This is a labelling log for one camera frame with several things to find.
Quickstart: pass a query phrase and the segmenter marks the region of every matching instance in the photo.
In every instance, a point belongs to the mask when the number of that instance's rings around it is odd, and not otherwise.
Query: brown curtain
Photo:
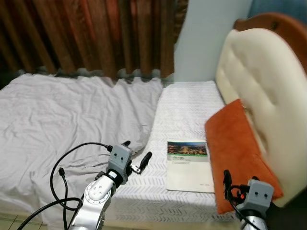
[[[0,0],[0,67],[45,66],[50,73],[84,67],[112,78],[122,68],[160,69],[167,77],[184,20],[175,12],[175,0]]]

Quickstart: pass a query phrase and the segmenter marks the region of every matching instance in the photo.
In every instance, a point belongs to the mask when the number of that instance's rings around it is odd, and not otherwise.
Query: white wall
[[[209,81],[224,40],[236,19],[246,18],[252,0],[190,0],[175,46],[174,81]]]

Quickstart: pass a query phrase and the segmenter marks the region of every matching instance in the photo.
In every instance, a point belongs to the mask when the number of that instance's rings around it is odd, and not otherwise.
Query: mattress
[[[144,148],[162,89],[160,79],[121,79],[116,85],[99,77],[25,74],[14,79],[0,91],[0,212],[32,213],[54,201],[51,169],[81,143],[116,145],[130,140],[134,152]],[[60,163],[69,197],[81,197],[106,168],[108,154],[99,146],[84,146]],[[54,185],[64,197],[57,173]],[[50,229],[63,228],[60,206],[44,211],[41,218]]]
[[[164,88],[148,144],[134,159],[134,164],[148,151],[153,157],[142,175],[131,175],[127,184],[118,188],[106,211],[106,219],[125,222],[233,220],[233,213],[217,214],[214,194],[166,189],[167,141],[205,139],[205,122],[223,107],[214,81],[176,82]]]

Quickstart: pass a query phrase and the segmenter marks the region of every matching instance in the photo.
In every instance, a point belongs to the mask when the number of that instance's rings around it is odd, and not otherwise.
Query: pillow
[[[240,99],[213,115],[206,122],[205,130],[219,214],[233,211],[229,201],[224,199],[225,169],[231,173],[232,185],[247,184],[256,176],[274,187],[273,199],[283,196],[278,179],[261,156]]]

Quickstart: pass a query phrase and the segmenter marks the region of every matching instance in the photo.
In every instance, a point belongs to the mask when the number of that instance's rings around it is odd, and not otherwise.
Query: book cover
[[[208,148],[204,140],[168,141],[166,188],[214,193]]]

